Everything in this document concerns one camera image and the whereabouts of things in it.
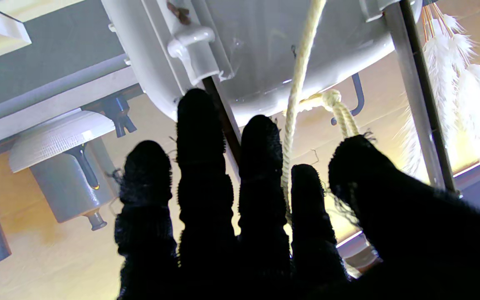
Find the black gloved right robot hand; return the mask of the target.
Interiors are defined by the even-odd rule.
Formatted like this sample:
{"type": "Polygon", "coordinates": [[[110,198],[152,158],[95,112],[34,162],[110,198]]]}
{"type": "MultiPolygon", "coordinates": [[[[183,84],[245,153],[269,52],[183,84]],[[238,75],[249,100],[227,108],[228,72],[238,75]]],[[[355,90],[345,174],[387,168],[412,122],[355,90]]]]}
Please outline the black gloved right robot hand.
{"type": "Polygon", "coordinates": [[[191,89],[177,112],[181,243],[168,208],[171,160],[145,140],[116,177],[119,300],[480,300],[480,210],[401,172],[366,134],[346,138],[328,164],[332,194],[381,258],[349,279],[311,165],[292,167],[292,239],[285,232],[280,131],[269,117],[256,115],[242,133],[236,236],[212,98],[191,89]]]}

